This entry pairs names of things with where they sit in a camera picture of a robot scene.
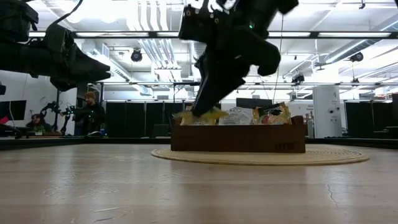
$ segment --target round woven rug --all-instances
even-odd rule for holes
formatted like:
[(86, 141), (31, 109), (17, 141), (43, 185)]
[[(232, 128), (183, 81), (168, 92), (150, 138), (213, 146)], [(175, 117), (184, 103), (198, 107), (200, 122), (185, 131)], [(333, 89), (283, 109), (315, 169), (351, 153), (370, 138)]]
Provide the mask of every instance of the round woven rug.
[(350, 150), (349, 146), (309, 144), (303, 154), (258, 152), (175, 152), (169, 148), (151, 152), (155, 157), (185, 162), (251, 166), (315, 166), (362, 162), (368, 156)]

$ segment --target floor scratch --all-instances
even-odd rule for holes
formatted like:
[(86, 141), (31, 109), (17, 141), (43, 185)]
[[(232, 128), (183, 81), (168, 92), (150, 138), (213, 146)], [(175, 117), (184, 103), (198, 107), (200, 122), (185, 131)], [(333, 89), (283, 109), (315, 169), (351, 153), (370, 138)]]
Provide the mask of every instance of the floor scratch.
[(337, 202), (336, 202), (336, 200), (333, 198), (333, 192), (330, 190), (330, 185), (327, 184), (327, 186), (328, 186), (328, 191), (329, 191), (329, 193), (330, 193), (330, 198), (331, 198), (331, 200), (335, 203), (336, 208), (339, 208), (339, 207), (338, 207), (338, 204), (337, 204)]
[(102, 219), (100, 219), (100, 220), (97, 220), (97, 221), (94, 221), (94, 223), (96, 223), (96, 222), (102, 222), (102, 221), (106, 221), (106, 220), (111, 220), (111, 219), (114, 219), (115, 217), (112, 217), (112, 218), (102, 218)]
[(111, 210), (116, 210), (116, 209), (120, 209), (120, 208), (126, 208), (126, 207), (105, 208), (105, 209), (97, 210), (94, 212), (105, 212), (105, 211), (111, 211)]

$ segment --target wooden box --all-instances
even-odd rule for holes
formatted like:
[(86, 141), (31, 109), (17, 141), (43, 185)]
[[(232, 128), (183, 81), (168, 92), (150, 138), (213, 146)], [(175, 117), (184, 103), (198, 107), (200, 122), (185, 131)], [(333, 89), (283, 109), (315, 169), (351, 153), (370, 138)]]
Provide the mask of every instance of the wooden box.
[(172, 151), (305, 153), (303, 125), (175, 126)]

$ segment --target fluorescent light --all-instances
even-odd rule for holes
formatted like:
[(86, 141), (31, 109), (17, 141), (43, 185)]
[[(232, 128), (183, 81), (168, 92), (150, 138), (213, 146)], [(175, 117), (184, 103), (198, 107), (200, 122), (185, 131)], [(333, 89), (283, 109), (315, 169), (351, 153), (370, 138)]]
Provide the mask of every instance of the fluorescent light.
[(310, 32), (269, 32), (269, 37), (309, 37)]
[(178, 37), (178, 32), (158, 32), (158, 37)]
[(41, 38), (45, 36), (45, 32), (30, 32), (29, 37), (30, 38)]
[(390, 32), (321, 32), (318, 37), (388, 37)]
[(128, 82), (106, 82), (104, 85), (130, 85)]
[(78, 37), (149, 37), (148, 32), (76, 32)]
[(106, 102), (126, 102), (127, 100), (105, 100)]
[(137, 82), (138, 85), (174, 85), (172, 82)]

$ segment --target snack bag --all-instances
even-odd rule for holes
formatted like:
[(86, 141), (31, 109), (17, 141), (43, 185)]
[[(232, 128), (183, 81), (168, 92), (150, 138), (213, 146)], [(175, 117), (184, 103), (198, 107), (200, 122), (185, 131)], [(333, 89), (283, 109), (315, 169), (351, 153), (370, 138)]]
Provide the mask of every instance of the snack bag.
[(253, 109), (234, 107), (229, 109), (228, 116), (220, 119), (220, 125), (250, 125), (253, 115)]
[(258, 108), (257, 113), (259, 117), (257, 121), (258, 124), (292, 124), (290, 112), (285, 103), (277, 103), (275, 105)]
[(182, 118), (181, 125), (215, 125), (218, 119), (228, 115), (227, 112), (214, 107), (200, 118), (197, 118), (192, 115), (191, 109), (192, 107), (188, 106), (186, 108), (188, 111), (180, 112), (176, 115), (176, 117)]

